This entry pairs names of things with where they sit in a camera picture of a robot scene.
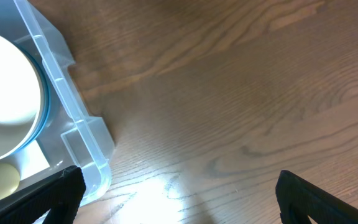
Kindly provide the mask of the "dark blue bowl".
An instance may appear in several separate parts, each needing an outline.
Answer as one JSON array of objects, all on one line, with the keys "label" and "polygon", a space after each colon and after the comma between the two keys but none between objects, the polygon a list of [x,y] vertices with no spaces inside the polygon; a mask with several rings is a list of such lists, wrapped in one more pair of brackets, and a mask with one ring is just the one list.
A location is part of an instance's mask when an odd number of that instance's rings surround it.
[{"label": "dark blue bowl", "polygon": [[35,129],[31,133],[29,138],[27,138],[23,143],[21,143],[14,151],[12,151],[12,154],[15,154],[37,139],[37,137],[42,132],[48,120],[51,106],[50,106],[50,87],[47,82],[48,75],[45,73],[43,66],[41,66],[36,60],[36,58],[33,57],[25,48],[21,47],[16,43],[13,44],[27,57],[29,62],[35,68],[35,71],[37,72],[37,78],[40,82],[40,90],[42,92],[41,104],[40,104],[41,107],[40,107],[40,112],[38,113]]}]

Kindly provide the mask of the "large cream bowl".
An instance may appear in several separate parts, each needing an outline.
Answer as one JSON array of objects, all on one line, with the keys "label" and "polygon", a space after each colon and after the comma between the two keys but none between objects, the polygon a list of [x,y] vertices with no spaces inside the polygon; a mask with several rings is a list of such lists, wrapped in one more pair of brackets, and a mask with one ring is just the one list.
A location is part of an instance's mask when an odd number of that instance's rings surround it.
[{"label": "large cream bowl", "polygon": [[34,131],[41,93],[33,65],[11,41],[0,36],[0,160]]}]

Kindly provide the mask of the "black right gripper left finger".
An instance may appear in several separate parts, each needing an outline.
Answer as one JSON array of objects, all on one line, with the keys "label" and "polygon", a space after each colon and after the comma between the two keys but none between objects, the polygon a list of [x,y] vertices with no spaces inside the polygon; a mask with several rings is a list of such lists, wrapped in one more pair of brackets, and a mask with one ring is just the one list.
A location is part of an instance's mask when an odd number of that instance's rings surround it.
[{"label": "black right gripper left finger", "polygon": [[67,167],[0,200],[0,223],[73,223],[86,190],[81,169]]}]

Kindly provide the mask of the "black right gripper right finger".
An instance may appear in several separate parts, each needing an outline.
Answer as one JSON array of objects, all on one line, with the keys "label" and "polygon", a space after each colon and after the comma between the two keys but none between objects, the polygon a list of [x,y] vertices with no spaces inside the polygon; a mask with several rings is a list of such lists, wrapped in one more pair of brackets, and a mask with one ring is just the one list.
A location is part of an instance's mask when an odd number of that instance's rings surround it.
[{"label": "black right gripper right finger", "polygon": [[358,224],[358,209],[288,170],[280,172],[275,195],[283,224]]}]

